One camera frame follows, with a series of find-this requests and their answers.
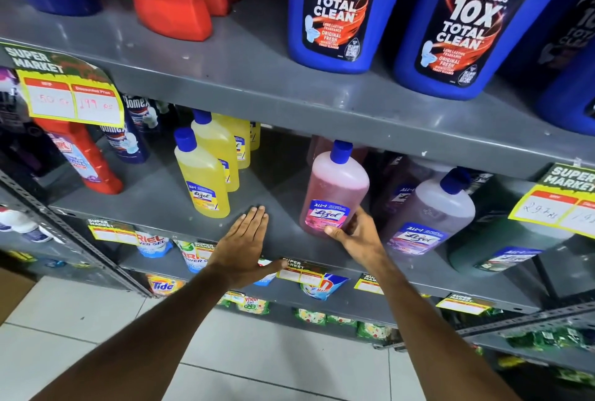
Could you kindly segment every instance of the blue bottle cap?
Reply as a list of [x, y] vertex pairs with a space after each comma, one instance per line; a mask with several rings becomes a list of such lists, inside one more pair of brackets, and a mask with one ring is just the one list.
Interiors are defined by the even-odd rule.
[[352, 149], [352, 143], [336, 139], [331, 150], [331, 161], [334, 161], [338, 165], [346, 164]]
[[471, 177], [463, 168], [451, 169], [440, 181], [440, 187], [448, 194], [457, 194], [471, 186]]
[[194, 113], [194, 120], [197, 124], [208, 124], [212, 121], [210, 111], [197, 110], [196, 108], [192, 108], [192, 112]]
[[196, 149], [196, 136], [190, 127], [180, 127], [174, 132], [175, 143], [182, 152]]

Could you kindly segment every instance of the yellow lizol bottle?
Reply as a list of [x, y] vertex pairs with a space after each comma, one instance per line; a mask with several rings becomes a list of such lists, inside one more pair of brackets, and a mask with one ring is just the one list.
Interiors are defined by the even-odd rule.
[[250, 151], [260, 147], [260, 123], [250, 121]]
[[230, 209], [221, 162], [196, 144], [190, 127], [177, 129], [174, 137], [174, 154], [194, 208], [210, 218], [225, 218]]
[[213, 113], [213, 119], [236, 137], [237, 168], [250, 166], [250, 121]]
[[190, 125], [196, 135], [197, 144], [207, 150], [223, 165], [227, 192], [236, 191], [240, 187], [237, 173], [236, 139], [234, 135], [212, 119], [208, 111], [192, 110], [194, 120]]

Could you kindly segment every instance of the pink lizol bottle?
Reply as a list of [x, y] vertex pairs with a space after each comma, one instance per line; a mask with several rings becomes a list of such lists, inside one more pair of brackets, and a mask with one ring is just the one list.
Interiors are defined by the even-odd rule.
[[352, 143], [336, 140], [314, 160], [299, 220], [306, 232], [325, 237], [327, 225], [344, 229], [368, 192], [368, 174], [350, 157], [352, 149]]

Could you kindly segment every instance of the white tiled floor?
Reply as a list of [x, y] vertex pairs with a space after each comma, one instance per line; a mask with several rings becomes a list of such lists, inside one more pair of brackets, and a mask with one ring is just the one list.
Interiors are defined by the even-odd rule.
[[[137, 294], [43, 278], [0, 326], [0, 401], [25, 401], [157, 304]], [[213, 311], [164, 400], [423, 401], [406, 353]]]

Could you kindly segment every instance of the hand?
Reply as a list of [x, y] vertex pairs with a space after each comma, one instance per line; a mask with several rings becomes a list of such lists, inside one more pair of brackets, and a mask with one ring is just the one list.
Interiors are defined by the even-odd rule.
[[264, 206], [252, 207], [248, 215], [240, 216], [219, 240], [205, 270], [225, 277], [229, 288], [240, 289], [287, 267], [287, 261], [282, 259], [263, 267], [258, 265], [267, 225]]
[[347, 230], [350, 234], [328, 225], [324, 233], [339, 241], [351, 257], [373, 276], [379, 268], [393, 264], [378, 237], [374, 220], [361, 206], [355, 210]]

